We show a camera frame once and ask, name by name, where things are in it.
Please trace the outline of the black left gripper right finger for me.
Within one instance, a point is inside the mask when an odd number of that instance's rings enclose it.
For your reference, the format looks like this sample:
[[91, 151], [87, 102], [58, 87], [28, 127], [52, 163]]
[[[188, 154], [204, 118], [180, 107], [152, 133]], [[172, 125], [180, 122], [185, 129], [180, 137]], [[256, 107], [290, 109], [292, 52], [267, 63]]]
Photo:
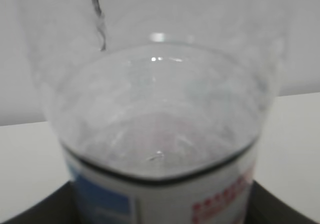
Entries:
[[294, 210], [254, 181], [248, 202], [246, 224], [317, 224]]

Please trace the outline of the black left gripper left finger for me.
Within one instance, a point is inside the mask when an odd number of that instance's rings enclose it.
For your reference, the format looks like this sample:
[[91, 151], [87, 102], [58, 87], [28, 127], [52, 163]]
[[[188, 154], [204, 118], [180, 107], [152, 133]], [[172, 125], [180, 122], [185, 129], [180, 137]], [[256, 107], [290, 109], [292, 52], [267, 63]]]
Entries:
[[72, 184], [65, 183], [50, 196], [4, 224], [79, 224]]

